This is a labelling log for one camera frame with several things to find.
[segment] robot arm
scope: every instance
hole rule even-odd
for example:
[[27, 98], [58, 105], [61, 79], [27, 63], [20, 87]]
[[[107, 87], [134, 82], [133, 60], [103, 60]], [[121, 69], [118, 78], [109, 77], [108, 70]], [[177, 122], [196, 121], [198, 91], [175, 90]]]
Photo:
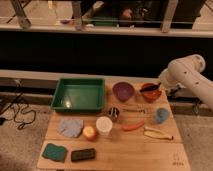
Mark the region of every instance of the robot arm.
[[213, 110], [213, 83], [200, 74], [205, 60], [200, 55], [190, 55], [171, 61], [159, 79], [168, 89], [181, 83]]

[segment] white cup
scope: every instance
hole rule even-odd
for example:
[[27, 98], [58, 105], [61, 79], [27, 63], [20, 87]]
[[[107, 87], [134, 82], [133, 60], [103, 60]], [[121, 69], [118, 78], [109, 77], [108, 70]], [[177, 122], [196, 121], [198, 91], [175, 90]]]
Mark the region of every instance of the white cup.
[[106, 116], [99, 117], [96, 121], [98, 133], [102, 136], [108, 136], [112, 130], [112, 121]]

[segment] purple bowl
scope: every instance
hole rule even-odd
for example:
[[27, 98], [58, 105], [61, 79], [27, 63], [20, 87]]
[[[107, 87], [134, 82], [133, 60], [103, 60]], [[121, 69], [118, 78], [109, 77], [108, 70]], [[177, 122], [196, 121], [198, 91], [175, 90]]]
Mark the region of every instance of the purple bowl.
[[129, 100], [135, 93], [134, 87], [127, 82], [119, 82], [115, 84], [112, 91], [115, 97], [122, 102]]

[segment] carrot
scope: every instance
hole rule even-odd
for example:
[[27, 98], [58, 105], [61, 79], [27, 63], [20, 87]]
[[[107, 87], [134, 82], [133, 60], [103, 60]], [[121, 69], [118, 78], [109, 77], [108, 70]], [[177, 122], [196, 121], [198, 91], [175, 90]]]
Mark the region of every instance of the carrot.
[[136, 123], [136, 124], [122, 125], [121, 129], [122, 129], [123, 131], [133, 131], [133, 130], [135, 130], [135, 129], [140, 128], [140, 127], [143, 126], [143, 125], [144, 125], [144, 121], [142, 120], [142, 121], [140, 121], [140, 122], [138, 122], [138, 123]]

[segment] banana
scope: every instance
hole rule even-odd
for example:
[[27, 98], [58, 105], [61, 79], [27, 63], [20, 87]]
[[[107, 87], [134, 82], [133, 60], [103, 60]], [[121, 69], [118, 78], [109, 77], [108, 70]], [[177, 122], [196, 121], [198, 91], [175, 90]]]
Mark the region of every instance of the banana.
[[163, 132], [159, 129], [151, 128], [151, 127], [144, 127], [144, 135], [151, 137], [151, 138], [157, 138], [157, 139], [168, 139], [168, 140], [173, 140], [173, 136]]

